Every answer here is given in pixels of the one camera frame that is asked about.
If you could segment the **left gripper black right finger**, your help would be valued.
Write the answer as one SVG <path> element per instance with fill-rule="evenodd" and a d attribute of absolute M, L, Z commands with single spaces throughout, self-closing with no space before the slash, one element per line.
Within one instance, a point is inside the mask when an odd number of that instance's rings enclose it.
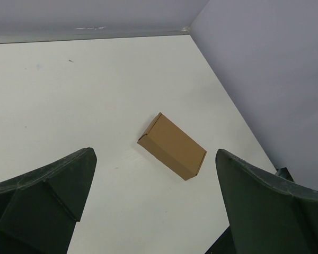
<path fill-rule="evenodd" d="M 229 221 L 223 253 L 318 253 L 318 191 L 224 149 L 215 164 Z"/>

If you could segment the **brown cardboard box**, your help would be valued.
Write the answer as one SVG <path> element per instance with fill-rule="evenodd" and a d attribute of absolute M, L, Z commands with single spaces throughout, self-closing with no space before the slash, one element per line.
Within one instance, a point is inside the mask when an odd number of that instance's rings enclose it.
<path fill-rule="evenodd" d="M 207 151 L 158 113 L 137 143 L 183 180 L 198 175 Z"/>

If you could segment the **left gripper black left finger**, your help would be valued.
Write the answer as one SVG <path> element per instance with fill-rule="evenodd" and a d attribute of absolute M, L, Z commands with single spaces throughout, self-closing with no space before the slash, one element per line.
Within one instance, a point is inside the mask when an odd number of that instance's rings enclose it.
<path fill-rule="evenodd" d="M 0 253 L 67 253 L 96 163 L 83 148 L 0 182 Z"/>

